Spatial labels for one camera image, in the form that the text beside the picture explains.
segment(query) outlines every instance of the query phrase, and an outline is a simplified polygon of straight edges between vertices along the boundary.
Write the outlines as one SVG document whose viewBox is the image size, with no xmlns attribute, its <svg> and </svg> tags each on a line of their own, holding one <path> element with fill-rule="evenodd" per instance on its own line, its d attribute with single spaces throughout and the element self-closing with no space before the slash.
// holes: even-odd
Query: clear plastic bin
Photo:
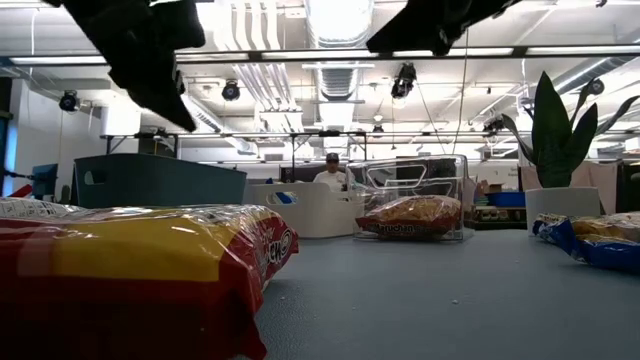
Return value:
<svg viewBox="0 0 640 360">
<path fill-rule="evenodd" d="M 473 236 L 473 196 L 462 155 L 369 161 L 348 165 L 357 238 L 427 241 Z"/>
</svg>

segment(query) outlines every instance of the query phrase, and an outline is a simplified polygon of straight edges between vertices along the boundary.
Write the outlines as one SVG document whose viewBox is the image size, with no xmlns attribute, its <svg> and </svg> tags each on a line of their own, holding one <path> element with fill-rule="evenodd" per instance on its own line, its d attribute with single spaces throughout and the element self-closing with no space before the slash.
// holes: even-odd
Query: white plant pot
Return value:
<svg viewBox="0 0 640 360">
<path fill-rule="evenodd" d="M 566 216 L 600 215 L 600 197 L 594 187 L 535 189 L 525 192 L 527 230 L 533 235 L 533 223 L 540 213 Z"/>
</svg>

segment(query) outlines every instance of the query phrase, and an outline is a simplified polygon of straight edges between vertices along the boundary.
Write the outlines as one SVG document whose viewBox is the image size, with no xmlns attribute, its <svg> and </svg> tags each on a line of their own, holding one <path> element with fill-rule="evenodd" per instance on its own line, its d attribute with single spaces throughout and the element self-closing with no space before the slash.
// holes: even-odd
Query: gray table surface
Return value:
<svg viewBox="0 0 640 360">
<path fill-rule="evenodd" d="M 640 359 L 640 278 L 517 230 L 461 244 L 305 240 L 257 321 L 277 360 Z"/>
</svg>

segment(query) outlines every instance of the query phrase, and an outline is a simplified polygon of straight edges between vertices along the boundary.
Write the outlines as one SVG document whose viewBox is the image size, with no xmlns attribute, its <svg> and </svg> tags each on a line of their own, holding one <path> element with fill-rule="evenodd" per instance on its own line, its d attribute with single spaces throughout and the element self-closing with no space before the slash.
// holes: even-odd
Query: man in white shirt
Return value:
<svg viewBox="0 0 640 360">
<path fill-rule="evenodd" d="M 340 165 L 340 156 L 336 153 L 327 154 L 327 171 L 323 171 L 316 175 L 313 182 L 321 182 L 329 185 L 331 191 L 346 191 L 347 175 L 338 171 Z"/>
</svg>

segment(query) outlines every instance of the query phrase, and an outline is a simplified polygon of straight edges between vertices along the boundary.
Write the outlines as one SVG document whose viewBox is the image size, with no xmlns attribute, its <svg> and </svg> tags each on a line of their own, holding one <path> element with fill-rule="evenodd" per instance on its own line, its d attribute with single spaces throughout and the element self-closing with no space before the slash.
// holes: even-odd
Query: cap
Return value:
<svg viewBox="0 0 640 360">
<path fill-rule="evenodd" d="M 327 161 L 340 161 L 340 156 L 336 153 L 328 153 Z"/>
</svg>

